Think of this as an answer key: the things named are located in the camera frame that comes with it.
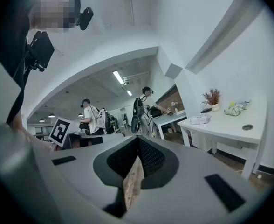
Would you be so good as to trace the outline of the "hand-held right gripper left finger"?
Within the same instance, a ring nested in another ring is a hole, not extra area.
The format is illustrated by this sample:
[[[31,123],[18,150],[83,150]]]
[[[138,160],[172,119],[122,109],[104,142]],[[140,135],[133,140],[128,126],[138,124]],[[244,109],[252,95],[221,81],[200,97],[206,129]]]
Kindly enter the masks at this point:
[[[138,213],[126,210],[124,177],[107,163],[137,144],[138,138],[131,137],[52,153],[36,147],[41,181],[37,220],[44,224],[138,223]]]

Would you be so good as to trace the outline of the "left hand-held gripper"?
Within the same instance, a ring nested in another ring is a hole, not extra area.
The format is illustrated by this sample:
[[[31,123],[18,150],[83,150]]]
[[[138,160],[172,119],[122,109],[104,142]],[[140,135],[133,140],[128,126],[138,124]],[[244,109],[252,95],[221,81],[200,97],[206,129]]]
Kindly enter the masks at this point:
[[[90,136],[87,129],[67,119],[58,118],[49,135],[50,150],[67,150],[102,144],[102,136]]]

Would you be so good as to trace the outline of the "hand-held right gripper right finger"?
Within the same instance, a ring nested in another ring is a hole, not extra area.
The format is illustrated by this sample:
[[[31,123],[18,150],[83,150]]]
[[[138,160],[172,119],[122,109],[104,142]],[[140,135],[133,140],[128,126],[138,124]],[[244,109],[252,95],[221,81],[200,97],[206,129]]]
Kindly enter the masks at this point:
[[[236,224],[256,211],[266,192],[212,155],[196,148],[153,138],[171,150],[179,166],[174,177],[163,187],[140,190],[132,207],[125,213],[129,224]],[[245,202],[229,212],[205,180],[219,175]]]

